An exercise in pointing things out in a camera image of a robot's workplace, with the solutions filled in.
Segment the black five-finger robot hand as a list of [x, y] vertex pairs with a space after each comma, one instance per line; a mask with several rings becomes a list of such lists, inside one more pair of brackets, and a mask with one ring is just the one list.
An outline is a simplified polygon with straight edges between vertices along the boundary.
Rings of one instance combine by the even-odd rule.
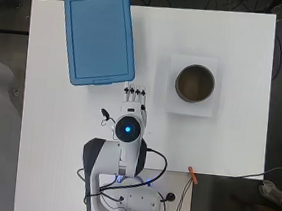
[[146, 88], [140, 85], [135, 85], [132, 82], [126, 82], [123, 89], [124, 99], [122, 102], [121, 111], [124, 115], [130, 113], [139, 117], [145, 124], [147, 122]]

